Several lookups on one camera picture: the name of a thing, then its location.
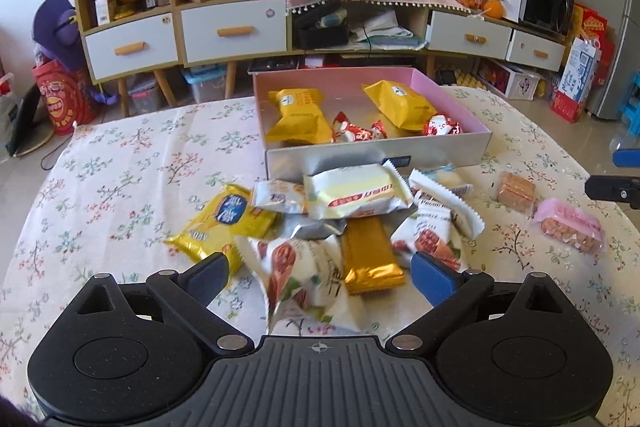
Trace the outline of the white nut pack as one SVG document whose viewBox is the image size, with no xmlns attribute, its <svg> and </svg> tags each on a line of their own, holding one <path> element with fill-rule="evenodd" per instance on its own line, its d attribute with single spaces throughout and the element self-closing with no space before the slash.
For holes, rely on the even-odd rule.
<svg viewBox="0 0 640 427">
<path fill-rule="evenodd" d="M 423 176 L 419 169 L 412 170 L 407 182 L 414 209 L 390 236 L 398 265 L 408 270 L 413 255 L 421 251 L 454 271 L 469 269 L 464 241 L 480 236 L 484 220 L 465 198 Z"/>
<path fill-rule="evenodd" d="M 340 240 L 272 241 L 236 236 L 244 261 L 264 288 L 271 326 L 305 321 L 361 332 L 368 318 L 362 299 L 349 294 L 343 275 Z"/>
</svg>

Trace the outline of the pink snack pack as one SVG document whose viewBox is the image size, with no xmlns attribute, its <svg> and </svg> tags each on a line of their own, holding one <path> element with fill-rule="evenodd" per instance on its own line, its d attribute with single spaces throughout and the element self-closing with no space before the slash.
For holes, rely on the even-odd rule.
<svg viewBox="0 0 640 427">
<path fill-rule="evenodd" d="M 605 250 L 605 234 L 600 221 L 562 200 L 543 200 L 537 205 L 533 222 L 544 235 L 584 254 L 594 255 Z"/>
</svg>

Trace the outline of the gold wafer pack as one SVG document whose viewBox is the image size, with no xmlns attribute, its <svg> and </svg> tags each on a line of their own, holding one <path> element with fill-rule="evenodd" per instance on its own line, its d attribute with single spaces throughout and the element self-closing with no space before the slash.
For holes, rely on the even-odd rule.
<svg viewBox="0 0 640 427">
<path fill-rule="evenodd" d="M 390 238 L 378 217 L 348 219 L 341 236 L 344 283 L 349 295 L 389 291 L 406 283 Z"/>
</svg>

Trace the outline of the yellow blue-label snack pack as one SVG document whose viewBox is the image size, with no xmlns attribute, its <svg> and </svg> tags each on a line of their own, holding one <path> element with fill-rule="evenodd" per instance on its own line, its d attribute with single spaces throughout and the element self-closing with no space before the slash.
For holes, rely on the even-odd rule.
<svg viewBox="0 0 640 427">
<path fill-rule="evenodd" d="M 254 207 L 252 193 L 236 184 L 226 184 L 177 235 L 165 244 L 175 247 L 192 261 L 200 262 L 213 254 L 223 254 L 229 263 L 229 275 L 242 268 L 243 260 L 236 236 L 264 237 L 278 214 Z"/>
</svg>

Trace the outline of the clear pack orange crackers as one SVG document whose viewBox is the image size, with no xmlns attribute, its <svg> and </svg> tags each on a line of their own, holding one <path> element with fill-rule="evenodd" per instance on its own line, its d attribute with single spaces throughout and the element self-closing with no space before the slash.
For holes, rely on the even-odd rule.
<svg viewBox="0 0 640 427">
<path fill-rule="evenodd" d="M 535 198 L 535 184 L 510 172 L 503 171 L 499 174 L 496 199 L 501 205 L 530 215 L 535 206 Z"/>
</svg>

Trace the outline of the long white bread pack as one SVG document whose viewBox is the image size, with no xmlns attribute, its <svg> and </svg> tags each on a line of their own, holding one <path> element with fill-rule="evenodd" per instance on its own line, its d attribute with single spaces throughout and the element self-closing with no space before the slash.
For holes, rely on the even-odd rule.
<svg viewBox="0 0 640 427">
<path fill-rule="evenodd" d="M 431 169 L 419 169 L 419 172 L 461 198 L 465 198 L 473 192 L 473 184 L 466 182 L 451 164 Z"/>
</svg>

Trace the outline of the small silver snack pack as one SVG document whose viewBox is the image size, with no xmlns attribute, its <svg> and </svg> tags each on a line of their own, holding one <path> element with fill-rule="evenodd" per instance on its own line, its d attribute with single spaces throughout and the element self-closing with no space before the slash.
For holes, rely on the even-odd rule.
<svg viewBox="0 0 640 427">
<path fill-rule="evenodd" d="M 278 234 L 290 239 L 327 239 L 346 231 L 345 219 L 318 219 L 308 212 L 303 184 L 265 180 L 257 182 L 250 192 L 250 203 L 260 210 L 277 213 Z"/>
</svg>

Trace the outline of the white cream snack pack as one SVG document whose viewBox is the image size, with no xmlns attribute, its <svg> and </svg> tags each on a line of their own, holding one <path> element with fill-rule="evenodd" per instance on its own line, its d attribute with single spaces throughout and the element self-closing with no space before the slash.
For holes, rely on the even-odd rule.
<svg viewBox="0 0 640 427">
<path fill-rule="evenodd" d="M 316 220 L 383 216 L 413 205 L 407 182 L 390 160 L 304 176 L 304 189 L 308 215 Z"/>
</svg>

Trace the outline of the red candy snack pack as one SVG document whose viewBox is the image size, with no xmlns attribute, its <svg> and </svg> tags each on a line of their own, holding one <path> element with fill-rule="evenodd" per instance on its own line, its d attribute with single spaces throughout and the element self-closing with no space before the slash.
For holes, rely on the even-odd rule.
<svg viewBox="0 0 640 427">
<path fill-rule="evenodd" d="M 445 114 L 435 114 L 424 124 L 423 134 L 426 136 L 461 134 L 462 127 L 457 121 Z"/>
</svg>

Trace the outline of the floral tablecloth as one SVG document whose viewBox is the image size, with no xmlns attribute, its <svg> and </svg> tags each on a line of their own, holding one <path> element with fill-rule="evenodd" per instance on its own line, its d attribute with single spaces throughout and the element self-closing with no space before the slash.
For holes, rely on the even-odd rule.
<svg viewBox="0 0 640 427">
<path fill-rule="evenodd" d="M 608 426 L 639 421 L 639 216 L 584 192 L 587 173 L 551 136 L 489 92 L 453 87 L 450 95 L 488 127 L 480 162 L 461 170 L 486 228 L 464 245 L 469 265 L 503 281 L 550 275 L 600 337 L 613 384 L 600 413 Z M 20 187 L 32 206 L 1 288 L 1 392 L 37 413 L 27 361 L 58 314 L 90 277 L 122 283 L 165 268 L 185 254 L 168 244 L 225 186 L 251 187 L 266 168 L 252 98 L 168 109 L 77 129 L 47 179 Z M 533 182 L 596 217 L 603 253 L 587 255 L 549 239 L 496 201 L 502 172 Z"/>
</svg>

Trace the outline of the orange fruit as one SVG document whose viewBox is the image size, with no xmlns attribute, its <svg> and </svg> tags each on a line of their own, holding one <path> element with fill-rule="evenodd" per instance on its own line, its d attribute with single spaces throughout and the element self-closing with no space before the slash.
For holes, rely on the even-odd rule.
<svg viewBox="0 0 640 427">
<path fill-rule="evenodd" d="M 502 20 L 504 17 L 502 2 L 500 0 L 486 0 L 482 6 L 482 15 L 494 20 Z"/>
</svg>

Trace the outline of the pink and silver cardboard box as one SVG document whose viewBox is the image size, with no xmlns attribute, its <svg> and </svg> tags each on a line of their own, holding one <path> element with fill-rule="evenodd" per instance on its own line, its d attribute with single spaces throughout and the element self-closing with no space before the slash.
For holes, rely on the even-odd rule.
<svg viewBox="0 0 640 427">
<path fill-rule="evenodd" d="M 366 84 L 390 80 L 409 87 L 453 121 L 462 132 L 454 135 L 425 136 L 400 130 L 378 111 L 363 92 Z M 454 89 L 440 87 L 420 72 L 408 67 L 357 67 L 261 72 L 254 76 L 254 95 L 260 131 L 266 134 L 280 119 L 277 107 L 269 101 L 271 91 L 316 88 L 324 96 L 320 104 L 327 121 L 338 113 L 357 126 L 371 127 L 382 121 L 387 136 L 370 142 L 335 142 L 319 145 L 290 145 L 265 142 L 265 161 L 270 179 L 300 182 L 304 176 L 338 167 L 367 165 L 386 160 L 403 173 L 413 168 L 452 164 L 473 166 L 488 147 L 491 131 L 454 97 Z"/>
</svg>

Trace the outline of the red gift bag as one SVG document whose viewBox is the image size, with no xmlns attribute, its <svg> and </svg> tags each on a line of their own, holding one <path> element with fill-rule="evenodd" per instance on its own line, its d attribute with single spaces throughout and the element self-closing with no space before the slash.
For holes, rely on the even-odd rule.
<svg viewBox="0 0 640 427">
<path fill-rule="evenodd" d="M 52 60 L 34 67 L 32 75 L 55 134 L 71 134 L 75 127 L 96 119 L 98 106 L 91 98 L 92 84 L 84 68 L 69 72 L 58 60 Z"/>
</svg>

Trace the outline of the low tv console white drawers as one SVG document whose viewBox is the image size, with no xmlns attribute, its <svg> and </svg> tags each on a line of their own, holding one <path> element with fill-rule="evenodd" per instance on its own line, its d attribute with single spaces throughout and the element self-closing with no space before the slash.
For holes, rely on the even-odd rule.
<svg viewBox="0 0 640 427">
<path fill-rule="evenodd" d="M 453 5 L 332 0 L 290 6 L 293 50 L 470 56 L 557 72 L 563 39 Z"/>
</svg>

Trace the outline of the wooden cabinet with white drawers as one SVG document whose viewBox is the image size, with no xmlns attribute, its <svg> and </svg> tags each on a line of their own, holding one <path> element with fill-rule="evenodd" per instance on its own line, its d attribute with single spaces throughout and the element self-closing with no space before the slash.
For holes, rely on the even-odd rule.
<svg viewBox="0 0 640 427">
<path fill-rule="evenodd" d="M 75 0 L 75 6 L 92 83 L 114 81 L 121 95 L 129 76 L 150 72 L 175 105 L 168 69 L 222 63 L 230 98 L 239 62 L 292 51 L 284 0 L 169 0 L 105 24 L 98 21 L 96 0 Z"/>
</svg>

